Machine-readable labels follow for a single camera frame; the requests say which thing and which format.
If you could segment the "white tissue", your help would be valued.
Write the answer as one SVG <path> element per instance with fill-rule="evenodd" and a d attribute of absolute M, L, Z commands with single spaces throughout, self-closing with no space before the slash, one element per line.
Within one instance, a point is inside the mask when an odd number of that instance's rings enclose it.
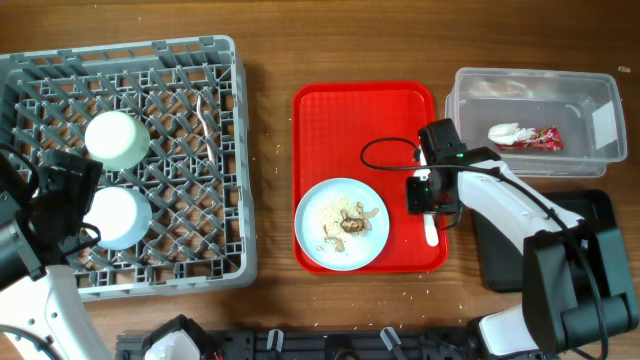
<path fill-rule="evenodd" d="M 522 128 L 518 123 L 504 123 L 491 127 L 488 138 L 497 145 L 513 145 L 530 139 L 535 133 L 535 128 Z"/>

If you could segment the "light blue bowl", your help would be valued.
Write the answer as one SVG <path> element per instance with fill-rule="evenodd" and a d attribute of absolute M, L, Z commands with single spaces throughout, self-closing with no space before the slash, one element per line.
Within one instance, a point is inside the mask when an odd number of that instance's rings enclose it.
<path fill-rule="evenodd" d="M 98 246 L 125 250 L 144 238 L 152 220 L 152 209 L 139 191 L 106 187 L 98 190 L 83 222 L 100 231 Z"/>

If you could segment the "white plastic spoon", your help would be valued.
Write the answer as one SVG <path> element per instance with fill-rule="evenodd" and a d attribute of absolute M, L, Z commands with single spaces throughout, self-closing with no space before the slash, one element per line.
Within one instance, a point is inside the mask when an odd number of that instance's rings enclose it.
<path fill-rule="evenodd" d="M 430 247 L 437 247 L 439 245 L 439 236 L 437 226 L 435 224 L 435 217 L 430 214 L 423 216 L 424 232 L 426 243 Z"/>

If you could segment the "light green bowl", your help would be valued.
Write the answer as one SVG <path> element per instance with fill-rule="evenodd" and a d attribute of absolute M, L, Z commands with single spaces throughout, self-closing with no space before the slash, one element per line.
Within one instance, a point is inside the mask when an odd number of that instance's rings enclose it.
<path fill-rule="evenodd" d="M 150 133 L 144 123 L 126 113 L 107 111 L 86 127 L 84 141 L 91 158 L 109 171 L 132 168 L 146 156 Z"/>

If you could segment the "red snack wrapper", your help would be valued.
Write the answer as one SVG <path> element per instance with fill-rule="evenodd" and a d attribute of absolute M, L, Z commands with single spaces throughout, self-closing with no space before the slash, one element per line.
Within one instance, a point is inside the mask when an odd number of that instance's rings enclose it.
<path fill-rule="evenodd" d="M 555 152 L 564 149 L 563 140 L 556 127 L 517 128 L 512 134 L 502 135 L 496 146 L 500 150 L 535 149 Z"/>

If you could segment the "light blue plate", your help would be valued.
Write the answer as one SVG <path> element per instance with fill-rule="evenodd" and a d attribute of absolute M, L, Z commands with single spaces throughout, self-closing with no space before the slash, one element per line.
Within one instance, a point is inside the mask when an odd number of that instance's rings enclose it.
<path fill-rule="evenodd" d="M 333 178 L 313 186 L 299 201 L 294 231 L 297 244 L 313 263 L 348 272 L 381 255 L 390 235 L 390 217 L 370 186 Z"/>

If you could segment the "white plastic fork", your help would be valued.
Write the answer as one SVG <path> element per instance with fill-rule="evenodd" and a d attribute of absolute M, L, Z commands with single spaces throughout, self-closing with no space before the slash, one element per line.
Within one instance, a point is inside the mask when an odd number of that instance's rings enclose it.
<path fill-rule="evenodd" d="M 216 165 L 216 156 L 214 155 L 214 152 L 210 146 L 209 143 L 206 142 L 207 138 L 210 135 L 210 131 L 209 131 L 209 127 L 208 127 L 208 123 L 205 120 L 204 116 L 203 116 L 203 112 L 202 112 L 202 96 L 198 95 L 197 96 L 197 100 L 196 100 L 196 116 L 203 128 L 203 132 L 204 132 L 204 140 L 205 140 L 205 145 L 206 145 L 206 151 L 207 151 L 207 156 L 209 161 L 213 164 Z"/>

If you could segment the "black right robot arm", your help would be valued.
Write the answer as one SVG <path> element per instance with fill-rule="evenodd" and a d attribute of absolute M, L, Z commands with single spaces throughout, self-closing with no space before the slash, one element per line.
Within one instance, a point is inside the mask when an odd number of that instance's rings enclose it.
<path fill-rule="evenodd" d="M 487 147 L 468 149 L 449 119 L 418 132 L 427 176 L 406 182 L 412 214 L 470 208 L 520 252 L 522 302 L 476 322 L 485 358 L 578 352 L 636 329 L 639 307 L 621 232 L 594 228 L 517 178 Z"/>

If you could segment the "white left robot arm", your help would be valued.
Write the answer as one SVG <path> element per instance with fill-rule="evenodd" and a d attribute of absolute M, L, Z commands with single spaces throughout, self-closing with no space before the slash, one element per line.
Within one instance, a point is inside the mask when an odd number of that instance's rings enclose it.
<path fill-rule="evenodd" d="M 26 359 L 109 359 L 69 256 L 96 245 L 85 222 L 101 163 L 59 150 L 40 166 L 1 147 L 1 331 Z"/>

